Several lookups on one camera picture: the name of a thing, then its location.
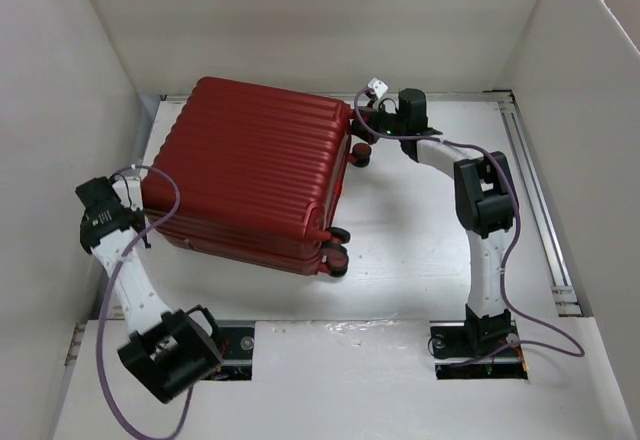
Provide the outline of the red suitcase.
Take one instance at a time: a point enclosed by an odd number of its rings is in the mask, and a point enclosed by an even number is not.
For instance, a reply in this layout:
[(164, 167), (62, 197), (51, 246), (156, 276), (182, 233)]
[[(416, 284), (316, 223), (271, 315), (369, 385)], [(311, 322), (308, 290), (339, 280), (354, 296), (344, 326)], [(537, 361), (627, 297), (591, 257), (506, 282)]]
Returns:
[(141, 183), (174, 246), (300, 275), (342, 277), (350, 234), (333, 219), (352, 139), (346, 102), (235, 80), (197, 81)]

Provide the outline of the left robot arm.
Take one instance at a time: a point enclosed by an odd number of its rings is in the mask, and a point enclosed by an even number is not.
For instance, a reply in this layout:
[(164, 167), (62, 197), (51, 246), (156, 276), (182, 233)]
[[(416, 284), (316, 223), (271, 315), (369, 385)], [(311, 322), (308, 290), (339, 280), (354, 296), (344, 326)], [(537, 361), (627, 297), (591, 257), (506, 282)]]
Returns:
[(128, 333), (121, 363), (157, 400), (167, 404), (223, 364), (226, 342), (208, 309), (172, 310), (154, 289), (142, 263), (137, 235), (144, 214), (125, 206), (106, 177), (76, 188), (84, 206), (80, 244), (115, 277)]

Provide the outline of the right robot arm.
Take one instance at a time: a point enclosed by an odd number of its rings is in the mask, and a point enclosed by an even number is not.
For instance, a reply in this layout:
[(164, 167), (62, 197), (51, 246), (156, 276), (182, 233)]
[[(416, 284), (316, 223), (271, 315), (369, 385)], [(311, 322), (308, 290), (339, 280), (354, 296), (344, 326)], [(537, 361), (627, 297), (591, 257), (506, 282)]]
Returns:
[(465, 362), (491, 354), (513, 332), (511, 313), (501, 291), (507, 233), (516, 217), (508, 161), (501, 152), (446, 140), (428, 124), (426, 94), (407, 88), (394, 112), (383, 106), (388, 86), (374, 78), (356, 94), (354, 125), (369, 143), (400, 142), (405, 155), (453, 180), (457, 219), (470, 251), (470, 292), (460, 325), (431, 327), (431, 348), (439, 360)]

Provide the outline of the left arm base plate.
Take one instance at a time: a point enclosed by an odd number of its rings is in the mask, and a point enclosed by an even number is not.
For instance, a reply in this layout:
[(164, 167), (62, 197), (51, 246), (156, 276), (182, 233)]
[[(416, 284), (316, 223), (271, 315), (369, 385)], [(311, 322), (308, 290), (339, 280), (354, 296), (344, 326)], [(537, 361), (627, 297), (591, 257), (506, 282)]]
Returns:
[(255, 347), (254, 324), (229, 324), (222, 327), (226, 350), (224, 363), (209, 377), (212, 381), (249, 381), (252, 379)]

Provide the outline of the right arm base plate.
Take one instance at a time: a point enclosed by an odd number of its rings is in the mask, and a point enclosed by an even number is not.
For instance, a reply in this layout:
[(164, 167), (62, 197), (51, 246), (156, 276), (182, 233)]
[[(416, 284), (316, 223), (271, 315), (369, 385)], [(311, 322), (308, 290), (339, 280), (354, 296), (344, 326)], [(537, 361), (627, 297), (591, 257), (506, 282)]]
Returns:
[(437, 380), (527, 380), (528, 372), (520, 347), (506, 347), (518, 340), (518, 330), (512, 324), (508, 333), (471, 345), (460, 322), (432, 323), (428, 340), (429, 353), (434, 358)]

